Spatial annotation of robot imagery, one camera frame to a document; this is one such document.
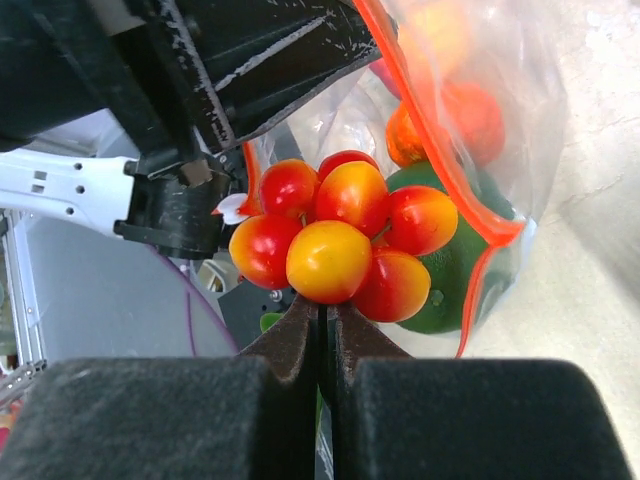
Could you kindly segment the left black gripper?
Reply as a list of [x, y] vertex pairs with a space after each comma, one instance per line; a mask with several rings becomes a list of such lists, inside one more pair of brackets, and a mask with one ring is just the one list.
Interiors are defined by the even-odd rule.
[[175, 1], [5, 1], [1, 5], [1, 147], [108, 110], [138, 149], [118, 235], [165, 255], [217, 248], [212, 216], [228, 186], [207, 154], [236, 138]]

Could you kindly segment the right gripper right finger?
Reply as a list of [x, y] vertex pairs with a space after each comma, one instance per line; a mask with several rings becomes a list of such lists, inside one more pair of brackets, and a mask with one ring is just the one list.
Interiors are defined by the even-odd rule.
[[573, 363], [417, 359], [355, 308], [324, 311], [338, 479], [628, 479], [601, 396]]

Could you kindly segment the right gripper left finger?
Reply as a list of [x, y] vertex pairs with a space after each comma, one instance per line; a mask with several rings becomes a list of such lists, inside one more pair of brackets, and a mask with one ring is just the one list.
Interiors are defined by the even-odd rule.
[[316, 305], [297, 298], [233, 357], [81, 359], [35, 383], [5, 479], [310, 479]]

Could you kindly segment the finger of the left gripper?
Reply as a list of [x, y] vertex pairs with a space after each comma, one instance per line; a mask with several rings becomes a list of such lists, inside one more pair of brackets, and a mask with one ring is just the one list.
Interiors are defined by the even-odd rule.
[[167, 1], [164, 25], [213, 153], [266, 133], [381, 56], [351, 1]]

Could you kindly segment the small orange pumpkin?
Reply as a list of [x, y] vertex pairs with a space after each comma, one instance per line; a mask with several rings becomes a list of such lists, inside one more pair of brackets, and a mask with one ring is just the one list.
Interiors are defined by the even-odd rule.
[[[496, 98], [477, 84], [449, 82], [441, 90], [441, 101], [451, 128], [437, 121], [431, 127], [447, 146], [454, 146], [451, 135], [455, 134], [477, 166], [497, 160], [504, 150], [506, 132]], [[385, 137], [389, 157], [396, 165], [408, 167], [429, 159], [404, 103], [387, 121]]]

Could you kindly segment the red yellow peach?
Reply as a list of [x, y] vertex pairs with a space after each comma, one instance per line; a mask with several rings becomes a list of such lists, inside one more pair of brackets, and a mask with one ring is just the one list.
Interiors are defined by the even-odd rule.
[[471, 27], [459, 1], [431, 1], [410, 6], [398, 28], [398, 41], [412, 75], [446, 77], [471, 49]]

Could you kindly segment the clear zip bag orange zipper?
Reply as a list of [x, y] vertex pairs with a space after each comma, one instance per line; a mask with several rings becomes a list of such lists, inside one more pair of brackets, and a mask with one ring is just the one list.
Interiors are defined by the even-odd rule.
[[216, 208], [234, 286], [345, 303], [463, 355], [514, 284], [561, 156], [566, 94], [530, 1], [359, 1], [380, 50], [248, 141]]

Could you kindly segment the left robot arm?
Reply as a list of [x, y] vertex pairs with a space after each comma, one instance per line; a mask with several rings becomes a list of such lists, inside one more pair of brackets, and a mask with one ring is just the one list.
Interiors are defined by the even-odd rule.
[[253, 141], [379, 56], [350, 1], [5, 1], [1, 204], [208, 258]]

